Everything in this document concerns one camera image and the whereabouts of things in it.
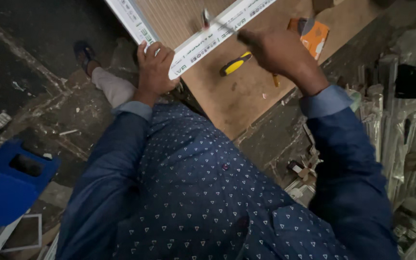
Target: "concrete floor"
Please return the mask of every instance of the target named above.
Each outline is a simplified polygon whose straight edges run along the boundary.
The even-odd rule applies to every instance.
[[[356,84],[358,67],[373,66],[401,33],[415,25],[416,1],[398,0],[322,68],[335,82]],[[72,45],[79,39],[90,42],[104,67],[111,66],[113,73],[136,84],[136,66],[129,62],[131,58],[123,58],[132,55],[135,45],[126,41],[127,33],[101,0],[29,0],[23,6],[0,0],[0,112],[13,117],[0,133],[0,145],[20,138],[26,149],[39,155],[51,153],[62,161],[31,211],[43,215],[45,243],[55,237],[75,181],[95,142],[113,120],[101,91],[76,65]],[[113,59],[118,43],[125,48],[115,54],[121,59]],[[16,90],[13,82],[25,91]],[[185,91],[177,96],[203,114]],[[298,91],[292,91],[282,99],[284,105],[279,101],[235,140],[255,165],[284,188],[296,178],[286,169],[288,161],[300,161],[310,145],[302,127],[306,119],[299,110],[299,97]],[[78,131],[59,135],[69,130]],[[36,241],[32,226],[31,222],[21,223],[7,245]],[[24,250],[0,258],[36,259],[38,253],[38,249]]]

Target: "handle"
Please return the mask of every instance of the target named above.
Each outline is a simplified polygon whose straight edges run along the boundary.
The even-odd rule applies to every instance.
[[[253,57],[253,54],[251,54],[250,51],[247,51],[246,53],[244,53],[242,56],[238,57],[237,59],[229,62],[228,64],[226,64],[221,71],[219,71],[221,77],[225,77],[231,73],[233,73],[234,71],[236,71],[238,68],[240,68],[240,66],[243,65],[243,63],[249,61],[251,59],[251,57]]]

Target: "shirt cuff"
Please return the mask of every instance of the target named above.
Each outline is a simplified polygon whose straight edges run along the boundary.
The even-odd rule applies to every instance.
[[[127,103],[123,103],[117,106],[116,108],[112,109],[112,114],[116,116],[123,112],[134,113],[147,120],[147,122],[150,122],[150,120],[152,119],[152,108],[149,105],[141,103],[139,101],[130,101]]]
[[[338,113],[353,103],[344,89],[331,85],[313,97],[303,97],[299,105],[308,118],[325,117]]]

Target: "wooden board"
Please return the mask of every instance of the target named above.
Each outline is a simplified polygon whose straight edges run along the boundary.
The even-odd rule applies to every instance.
[[[309,17],[311,13],[312,0],[277,0],[244,28],[286,30],[290,18]],[[319,62],[329,58],[380,13],[370,0],[345,0],[317,15],[316,20],[330,27]],[[230,37],[182,75],[210,120],[230,139],[236,138],[295,87],[281,78],[280,87],[275,88],[271,74],[254,59],[235,73],[220,77],[220,68],[246,50],[235,37]]]
[[[217,16],[235,0],[134,0],[160,41],[176,49],[202,29],[204,8]]]

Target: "sandal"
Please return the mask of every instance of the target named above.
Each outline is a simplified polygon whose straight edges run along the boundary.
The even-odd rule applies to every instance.
[[[75,53],[75,58],[78,64],[83,68],[86,75],[91,77],[91,75],[88,74],[88,64],[91,61],[96,61],[96,54],[94,50],[89,46],[89,44],[86,41],[78,41],[73,46],[73,51]]]

